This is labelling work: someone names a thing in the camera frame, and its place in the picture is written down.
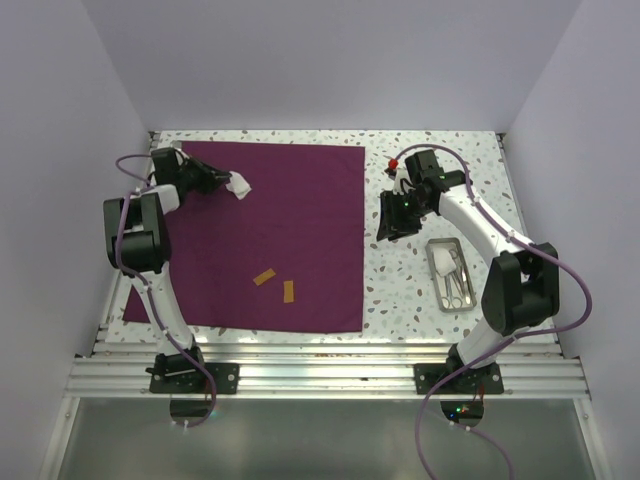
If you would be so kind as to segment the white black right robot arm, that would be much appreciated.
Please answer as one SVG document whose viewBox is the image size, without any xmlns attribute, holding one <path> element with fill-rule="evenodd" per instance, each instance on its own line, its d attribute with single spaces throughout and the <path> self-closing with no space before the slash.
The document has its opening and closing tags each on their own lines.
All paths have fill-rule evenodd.
<svg viewBox="0 0 640 480">
<path fill-rule="evenodd" d="M 488 266 L 481 296 L 482 317 L 448 354 L 445 379 L 451 389 L 468 392 L 481 380 L 504 340 L 524 333 L 559 310 L 557 251 L 534 244 L 500 219 L 463 170 L 445 171 L 431 149 L 385 170 L 394 186 L 380 195 L 379 241 L 417 234 L 422 220 L 436 214 L 471 243 Z"/>
</svg>

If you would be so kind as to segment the white gauze pad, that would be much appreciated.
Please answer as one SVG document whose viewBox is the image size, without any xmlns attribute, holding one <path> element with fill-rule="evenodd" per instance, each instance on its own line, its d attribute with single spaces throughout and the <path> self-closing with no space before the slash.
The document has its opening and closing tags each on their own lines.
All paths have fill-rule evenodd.
<svg viewBox="0 0 640 480">
<path fill-rule="evenodd" d="M 436 272 L 440 277 L 445 278 L 457 269 L 457 264 L 448 249 L 434 247 L 432 255 Z"/>
<path fill-rule="evenodd" d="M 243 200 L 252 191 L 249 182 L 238 172 L 231 171 L 226 189 L 233 193 L 238 200 Z"/>
</svg>

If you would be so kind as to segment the curved steel tweezers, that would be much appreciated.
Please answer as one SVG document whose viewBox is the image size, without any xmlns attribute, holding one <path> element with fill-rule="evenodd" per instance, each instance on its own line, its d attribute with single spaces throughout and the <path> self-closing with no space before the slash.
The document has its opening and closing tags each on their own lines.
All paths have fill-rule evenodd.
<svg viewBox="0 0 640 480">
<path fill-rule="evenodd" d="M 462 261 L 459 262 L 459 276 L 460 276 L 461 291 L 464 294 L 465 303 L 471 304 L 471 295 L 470 295 L 470 290 L 468 285 L 468 279 L 467 279 L 467 275 L 464 269 L 464 264 Z"/>
</svg>

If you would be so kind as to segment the steel surgical scissors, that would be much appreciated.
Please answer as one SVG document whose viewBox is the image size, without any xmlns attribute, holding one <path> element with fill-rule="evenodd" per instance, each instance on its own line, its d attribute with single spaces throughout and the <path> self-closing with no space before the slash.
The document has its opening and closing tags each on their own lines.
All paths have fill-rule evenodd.
<svg viewBox="0 0 640 480">
<path fill-rule="evenodd" d="M 443 278 L 445 293 L 441 297 L 443 306 L 446 310 L 459 309 L 463 306 L 463 299 L 456 286 L 453 273 Z"/>
</svg>

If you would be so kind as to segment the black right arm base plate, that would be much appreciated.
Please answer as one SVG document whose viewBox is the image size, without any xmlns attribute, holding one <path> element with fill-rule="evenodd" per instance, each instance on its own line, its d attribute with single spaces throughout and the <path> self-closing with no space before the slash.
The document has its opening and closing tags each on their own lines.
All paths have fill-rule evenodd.
<svg viewBox="0 0 640 480">
<path fill-rule="evenodd" d="M 443 363 L 418 363 L 413 365 L 416 392 L 426 395 L 431 388 L 449 374 Z M 505 391 L 502 374 L 496 362 L 479 369 L 469 369 L 448 381 L 435 391 L 436 395 L 500 395 Z"/>
</svg>

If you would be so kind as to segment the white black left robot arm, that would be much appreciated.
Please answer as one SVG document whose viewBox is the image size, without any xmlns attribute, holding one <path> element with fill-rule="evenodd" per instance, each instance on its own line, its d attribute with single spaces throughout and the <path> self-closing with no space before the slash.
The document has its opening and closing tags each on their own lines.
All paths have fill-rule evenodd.
<svg viewBox="0 0 640 480">
<path fill-rule="evenodd" d="M 106 253 L 111 266 L 131 280 L 151 323 L 158 346 L 149 370 L 153 381 L 193 393 L 212 385 L 213 377 L 172 286 L 166 215 L 180 209 L 192 192 L 214 193 L 232 174 L 176 148 L 125 155 L 116 160 L 116 167 L 127 174 L 122 163 L 138 158 L 151 163 L 149 174 L 134 176 L 141 186 L 103 202 Z"/>
</svg>

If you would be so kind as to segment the steel surgical forceps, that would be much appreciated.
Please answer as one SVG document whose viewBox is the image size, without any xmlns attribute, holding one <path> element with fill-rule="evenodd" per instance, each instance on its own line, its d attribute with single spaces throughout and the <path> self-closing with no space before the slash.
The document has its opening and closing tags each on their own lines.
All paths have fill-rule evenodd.
<svg viewBox="0 0 640 480">
<path fill-rule="evenodd" d="M 458 291 L 461 295 L 467 296 L 469 294 L 466 274 L 463 269 L 463 264 L 461 263 L 458 251 L 456 249 L 448 250 L 451 259 L 455 264 L 455 270 L 453 272 L 453 277 L 458 288 Z"/>
</svg>

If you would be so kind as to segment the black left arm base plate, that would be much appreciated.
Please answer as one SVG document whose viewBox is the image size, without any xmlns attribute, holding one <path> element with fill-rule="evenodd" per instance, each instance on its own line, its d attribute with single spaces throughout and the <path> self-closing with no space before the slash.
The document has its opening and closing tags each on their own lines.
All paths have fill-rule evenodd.
<svg viewBox="0 0 640 480">
<path fill-rule="evenodd" d="M 236 363 L 207 362 L 206 370 L 215 383 L 217 394 L 234 395 L 240 379 L 240 366 Z M 154 394 L 211 394 L 208 377 L 200 370 L 187 371 L 162 377 L 152 367 L 145 369 L 151 375 L 149 391 Z"/>
</svg>

